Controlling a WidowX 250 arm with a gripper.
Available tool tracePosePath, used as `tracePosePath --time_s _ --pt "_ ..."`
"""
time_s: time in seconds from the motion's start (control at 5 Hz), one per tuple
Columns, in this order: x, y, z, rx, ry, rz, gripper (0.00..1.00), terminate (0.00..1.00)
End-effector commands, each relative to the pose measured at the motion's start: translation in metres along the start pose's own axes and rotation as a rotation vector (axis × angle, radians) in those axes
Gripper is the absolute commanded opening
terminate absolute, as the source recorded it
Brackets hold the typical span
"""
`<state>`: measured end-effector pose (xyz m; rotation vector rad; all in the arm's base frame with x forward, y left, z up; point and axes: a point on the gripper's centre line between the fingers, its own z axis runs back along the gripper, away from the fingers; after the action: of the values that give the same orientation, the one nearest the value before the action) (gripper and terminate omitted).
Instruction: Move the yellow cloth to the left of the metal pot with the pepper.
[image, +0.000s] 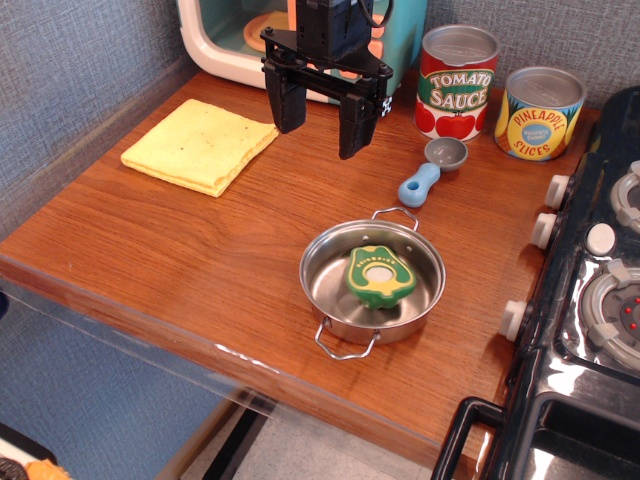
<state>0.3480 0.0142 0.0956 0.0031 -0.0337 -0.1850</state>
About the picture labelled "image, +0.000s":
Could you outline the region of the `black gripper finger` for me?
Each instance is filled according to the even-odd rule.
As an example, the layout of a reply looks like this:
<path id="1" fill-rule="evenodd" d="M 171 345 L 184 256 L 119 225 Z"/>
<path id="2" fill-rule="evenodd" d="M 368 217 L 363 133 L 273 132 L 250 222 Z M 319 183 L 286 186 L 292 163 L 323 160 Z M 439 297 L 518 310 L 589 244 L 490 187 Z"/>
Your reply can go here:
<path id="1" fill-rule="evenodd" d="M 307 88 L 300 81 L 300 70 L 272 60 L 264 63 L 263 70 L 273 121 L 282 134 L 288 134 L 306 121 Z"/>
<path id="2" fill-rule="evenodd" d="M 359 80 L 341 97 L 339 119 L 339 157 L 349 159 L 371 143 L 377 125 L 376 87 L 372 80 Z"/>

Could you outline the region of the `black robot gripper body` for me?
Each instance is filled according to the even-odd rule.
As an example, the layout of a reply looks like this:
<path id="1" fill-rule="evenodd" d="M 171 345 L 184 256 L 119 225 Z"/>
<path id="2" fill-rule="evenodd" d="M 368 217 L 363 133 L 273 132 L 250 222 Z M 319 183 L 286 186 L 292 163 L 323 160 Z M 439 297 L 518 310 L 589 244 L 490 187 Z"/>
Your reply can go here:
<path id="1" fill-rule="evenodd" d="M 393 69 L 375 57 L 369 43 L 375 29 L 387 25 L 394 10 L 392 1 L 382 17 L 374 17 L 372 1 L 297 1 L 295 27 L 276 29 L 270 25 L 260 32 L 267 60 L 285 68 L 299 69 L 300 81 L 307 88 L 336 100 L 351 84 L 330 75 L 332 70 L 354 74 L 359 80 L 372 80 L 377 107 L 390 105 L 388 80 Z"/>

